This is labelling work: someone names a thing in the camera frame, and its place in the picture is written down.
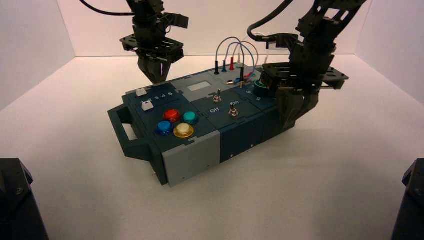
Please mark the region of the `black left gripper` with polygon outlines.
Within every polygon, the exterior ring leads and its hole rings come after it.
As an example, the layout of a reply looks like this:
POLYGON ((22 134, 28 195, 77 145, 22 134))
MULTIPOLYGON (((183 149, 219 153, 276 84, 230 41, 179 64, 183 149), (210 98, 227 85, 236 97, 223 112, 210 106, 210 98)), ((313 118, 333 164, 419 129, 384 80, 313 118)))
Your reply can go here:
POLYGON ((171 65, 184 57, 184 44, 167 38, 167 29, 169 27, 184 28, 185 19, 133 18, 132 23, 133 34, 119 40, 123 49, 135 51, 139 55, 138 67, 151 83, 165 82, 171 65), (157 57, 165 61, 161 62, 150 57, 157 57))

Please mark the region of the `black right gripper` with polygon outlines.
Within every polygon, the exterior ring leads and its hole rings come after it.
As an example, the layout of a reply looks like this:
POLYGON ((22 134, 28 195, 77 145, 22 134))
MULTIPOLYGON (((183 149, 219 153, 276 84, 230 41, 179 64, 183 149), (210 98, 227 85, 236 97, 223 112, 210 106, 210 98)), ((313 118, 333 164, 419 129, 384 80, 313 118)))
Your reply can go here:
POLYGON ((291 33, 278 33, 264 36, 266 47, 275 45, 290 52, 289 62, 267 63, 262 65, 261 82, 269 90, 276 91, 279 118, 285 129, 316 107, 319 91, 301 93, 292 91, 307 88, 340 90, 349 77, 331 66, 335 57, 336 44, 333 39, 312 41, 299 40, 291 33))

